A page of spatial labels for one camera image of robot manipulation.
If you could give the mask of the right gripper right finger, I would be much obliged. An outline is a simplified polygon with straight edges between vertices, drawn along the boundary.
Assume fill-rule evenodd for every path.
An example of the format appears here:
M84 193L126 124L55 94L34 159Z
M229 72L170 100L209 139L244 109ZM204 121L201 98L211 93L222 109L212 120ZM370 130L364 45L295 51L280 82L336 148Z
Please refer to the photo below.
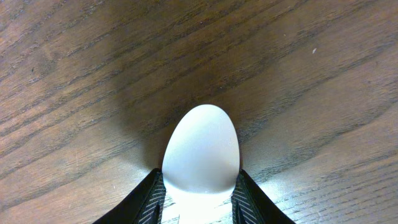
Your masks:
M295 224L241 169L231 196L233 224Z

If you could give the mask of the white spoon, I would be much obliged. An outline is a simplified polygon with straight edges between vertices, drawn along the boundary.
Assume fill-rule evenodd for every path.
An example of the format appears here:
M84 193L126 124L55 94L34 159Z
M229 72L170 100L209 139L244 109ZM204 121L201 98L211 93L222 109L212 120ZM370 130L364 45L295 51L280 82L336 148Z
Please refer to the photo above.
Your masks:
M191 109L174 129L162 161L179 222L215 219L215 207L235 189L239 168L238 137L227 113L209 104Z

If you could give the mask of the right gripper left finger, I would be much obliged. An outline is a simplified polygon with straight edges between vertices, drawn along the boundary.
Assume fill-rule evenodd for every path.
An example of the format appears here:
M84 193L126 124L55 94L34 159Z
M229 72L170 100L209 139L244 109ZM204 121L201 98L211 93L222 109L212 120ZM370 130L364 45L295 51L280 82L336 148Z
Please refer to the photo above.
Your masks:
M119 204L94 224L161 224L166 188L162 172L153 169Z

